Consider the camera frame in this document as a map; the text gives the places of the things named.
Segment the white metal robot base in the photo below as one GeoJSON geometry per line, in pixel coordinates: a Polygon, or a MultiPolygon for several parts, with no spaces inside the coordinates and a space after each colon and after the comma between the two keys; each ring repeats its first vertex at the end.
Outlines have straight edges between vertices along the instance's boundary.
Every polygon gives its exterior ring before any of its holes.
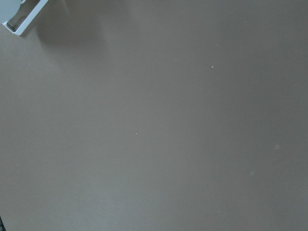
{"type": "Polygon", "coordinates": [[[1,0],[0,23],[12,34],[21,36],[48,2],[48,0],[39,0],[38,3],[29,12],[29,14],[25,16],[24,20],[18,26],[18,28],[13,29],[11,26],[9,26],[8,22],[14,16],[16,16],[18,11],[22,8],[22,5],[26,3],[26,0],[1,0]]]}

